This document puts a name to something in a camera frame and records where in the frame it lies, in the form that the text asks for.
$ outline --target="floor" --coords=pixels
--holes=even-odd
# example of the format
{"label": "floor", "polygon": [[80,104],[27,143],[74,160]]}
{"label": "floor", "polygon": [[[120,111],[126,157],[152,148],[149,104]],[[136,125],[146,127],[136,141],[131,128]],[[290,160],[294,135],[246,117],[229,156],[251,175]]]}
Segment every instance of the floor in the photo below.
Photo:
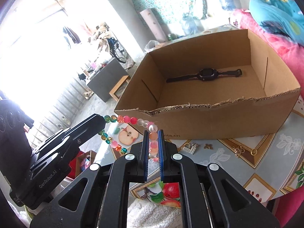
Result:
{"label": "floor", "polygon": [[[139,64],[134,64],[132,68],[128,69],[127,72],[130,77],[133,76],[136,69],[138,68]],[[116,92],[117,96],[121,96],[121,94],[124,92],[127,84],[124,83]],[[101,116],[105,115],[114,115],[114,109],[116,107],[117,101],[115,101],[113,98],[109,99],[107,102],[102,101],[96,94],[93,94],[93,96],[85,102],[81,110],[77,113],[77,116],[75,117],[74,121],[71,124],[71,127],[73,128],[75,125],[79,124],[89,116],[93,114],[99,114]],[[106,124],[105,130],[107,131],[110,124]],[[95,152],[98,152],[98,149],[101,145],[101,138],[99,135],[93,136],[90,140],[85,142],[80,146],[80,150],[83,152],[87,152],[89,150],[93,150]]]}

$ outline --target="cardboard tube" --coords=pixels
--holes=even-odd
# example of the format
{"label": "cardboard tube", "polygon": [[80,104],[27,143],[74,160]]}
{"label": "cardboard tube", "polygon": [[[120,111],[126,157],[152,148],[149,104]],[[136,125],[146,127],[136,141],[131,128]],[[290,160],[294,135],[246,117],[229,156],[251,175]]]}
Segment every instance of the cardboard tube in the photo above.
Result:
{"label": "cardboard tube", "polygon": [[157,21],[151,9],[147,8],[144,11],[141,11],[140,14],[158,42],[163,43],[168,41],[164,31],[161,28],[161,25],[159,25],[159,22]]}

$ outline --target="cardboard box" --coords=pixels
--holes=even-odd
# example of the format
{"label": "cardboard box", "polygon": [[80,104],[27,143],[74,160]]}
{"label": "cardboard box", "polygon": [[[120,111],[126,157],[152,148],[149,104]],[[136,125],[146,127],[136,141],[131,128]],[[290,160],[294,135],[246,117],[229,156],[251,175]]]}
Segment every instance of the cardboard box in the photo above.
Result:
{"label": "cardboard box", "polygon": [[[166,83],[203,68],[240,68],[243,75]],[[238,138],[277,132],[299,94],[298,81],[275,51],[250,30],[235,30],[148,53],[115,113],[155,122],[166,139]]]}
{"label": "cardboard box", "polygon": [[91,164],[94,163],[94,160],[96,158],[96,154],[97,154],[96,152],[94,152],[93,150],[90,150],[90,151],[88,151],[88,152],[86,152],[84,154],[81,154],[80,156],[78,156],[76,158],[75,178],[78,177],[79,174],[81,173],[80,172],[80,164],[81,164],[82,160],[84,158],[86,158],[87,155],[91,155],[91,157],[90,157],[90,165],[91,165]]}

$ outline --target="metal ring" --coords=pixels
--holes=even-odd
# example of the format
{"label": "metal ring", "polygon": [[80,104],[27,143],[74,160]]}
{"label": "metal ring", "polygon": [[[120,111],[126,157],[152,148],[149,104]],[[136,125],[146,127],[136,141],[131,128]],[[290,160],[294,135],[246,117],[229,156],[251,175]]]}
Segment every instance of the metal ring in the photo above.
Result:
{"label": "metal ring", "polygon": [[189,144],[188,142],[186,142],[186,143],[183,145],[183,147],[185,147],[185,146],[186,146],[186,144],[188,144],[188,145],[189,145],[189,148],[190,148],[190,144]]}
{"label": "metal ring", "polygon": [[256,155],[256,154],[257,154],[257,150],[256,150],[255,148],[252,149],[251,152],[250,152],[250,154],[251,154],[252,156]]}

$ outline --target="glass bead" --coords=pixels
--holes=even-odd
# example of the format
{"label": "glass bead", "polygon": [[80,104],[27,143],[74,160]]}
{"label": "glass bead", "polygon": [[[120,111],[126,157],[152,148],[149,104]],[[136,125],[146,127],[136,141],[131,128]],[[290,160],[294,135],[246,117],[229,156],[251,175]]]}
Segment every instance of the glass bead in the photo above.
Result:
{"label": "glass bead", "polygon": [[136,117],[131,117],[130,119],[131,124],[136,124],[137,123],[137,118]]}
{"label": "glass bead", "polygon": [[149,138],[150,138],[150,140],[157,140],[158,134],[156,132],[150,133]]}
{"label": "glass bead", "polygon": [[111,146],[111,148],[116,148],[118,146],[118,142],[114,140],[114,141],[112,141],[110,146]]}
{"label": "glass bead", "polygon": [[109,136],[107,133],[103,133],[103,135],[101,136],[101,139],[106,140],[108,137]]}
{"label": "glass bead", "polygon": [[129,116],[124,116],[123,121],[124,121],[124,123],[129,123],[130,122],[130,117]]}
{"label": "glass bead", "polygon": [[149,131],[151,133],[157,132],[157,130],[158,130],[158,128],[157,128],[157,126],[155,124],[152,124],[152,125],[149,126]]}
{"label": "glass bead", "polygon": [[125,147],[123,147],[123,148],[120,150],[120,152],[121,152],[122,154],[126,154],[128,151],[127,151],[127,149],[126,149]]}
{"label": "glass bead", "polygon": [[137,125],[138,125],[138,126],[142,126],[142,125],[143,125],[143,119],[139,118],[139,119],[137,120]]}
{"label": "glass bead", "polygon": [[157,152],[158,152],[158,147],[156,147],[156,148],[150,148],[150,149],[149,149],[149,152],[152,153],[152,154],[157,154]]}
{"label": "glass bead", "polygon": [[144,128],[147,128],[148,123],[149,123],[148,120],[144,120],[144,121],[142,122],[143,127],[144,127]]}
{"label": "glass bead", "polygon": [[123,123],[123,122],[124,122],[124,117],[121,116],[121,115],[119,115],[119,116],[117,117],[117,122]]}
{"label": "glass bead", "polygon": [[156,155],[149,154],[149,158],[154,159],[154,158],[156,158]]}
{"label": "glass bead", "polygon": [[117,145],[117,147],[115,148],[115,150],[116,150],[117,152],[119,152],[119,151],[121,150],[121,145]]}
{"label": "glass bead", "polygon": [[108,143],[108,144],[111,144],[112,141],[113,141],[113,139],[110,136],[105,140],[105,142]]}
{"label": "glass bead", "polygon": [[117,116],[112,115],[112,116],[110,117],[110,121],[111,121],[111,122],[116,122],[116,121],[117,121]]}
{"label": "glass bead", "polygon": [[154,124],[154,122],[148,122],[147,128],[149,129],[149,127],[150,127],[152,124]]}
{"label": "glass bead", "polygon": [[157,140],[150,141],[150,147],[151,148],[158,148],[158,142],[157,142]]}
{"label": "glass bead", "polygon": [[106,123],[111,122],[111,118],[110,118],[109,115],[105,115],[103,118],[104,118],[104,120],[105,120]]}
{"label": "glass bead", "polygon": [[105,131],[105,130],[103,129],[102,131],[98,132],[98,134],[99,134],[99,135],[103,135],[104,131]]}

